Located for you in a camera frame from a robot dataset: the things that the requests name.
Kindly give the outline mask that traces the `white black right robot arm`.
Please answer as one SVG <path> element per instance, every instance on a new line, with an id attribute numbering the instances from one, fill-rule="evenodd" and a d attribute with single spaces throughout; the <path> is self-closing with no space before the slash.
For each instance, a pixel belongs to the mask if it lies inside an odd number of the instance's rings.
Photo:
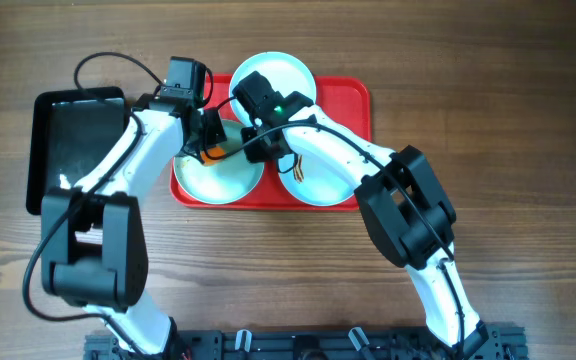
<path id="1" fill-rule="evenodd" d="M 430 333 L 456 358 L 472 356 L 483 323 L 456 266 L 456 212 L 426 157 L 412 146 L 395 151 L 355 135 L 299 92 L 234 96 L 259 127 L 250 141 L 258 151 L 310 157 L 353 189 L 370 240 L 409 274 Z"/>

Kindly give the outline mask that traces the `orange sponge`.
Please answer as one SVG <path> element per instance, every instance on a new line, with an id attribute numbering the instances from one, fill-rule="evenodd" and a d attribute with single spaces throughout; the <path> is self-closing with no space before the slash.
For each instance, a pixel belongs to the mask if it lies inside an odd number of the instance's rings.
<path id="1" fill-rule="evenodd" d="M 204 166 L 213 166 L 223 160 L 226 152 L 217 145 L 211 148 L 204 148 L 200 153 L 200 158 Z"/>

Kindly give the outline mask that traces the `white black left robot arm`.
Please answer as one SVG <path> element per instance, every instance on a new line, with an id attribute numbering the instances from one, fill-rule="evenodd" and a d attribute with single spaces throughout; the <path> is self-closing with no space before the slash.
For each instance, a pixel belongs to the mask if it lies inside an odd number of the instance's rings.
<path id="1" fill-rule="evenodd" d="M 128 128 L 101 163 L 71 189 L 53 188 L 41 205 L 42 239 L 33 254 L 46 293 L 98 318 L 137 359 L 183 359 L 175 321 L 146 292 L 148 255 L 140 198 L 168 161 L 225 141 L 215 108 L 143 95 Z"/>

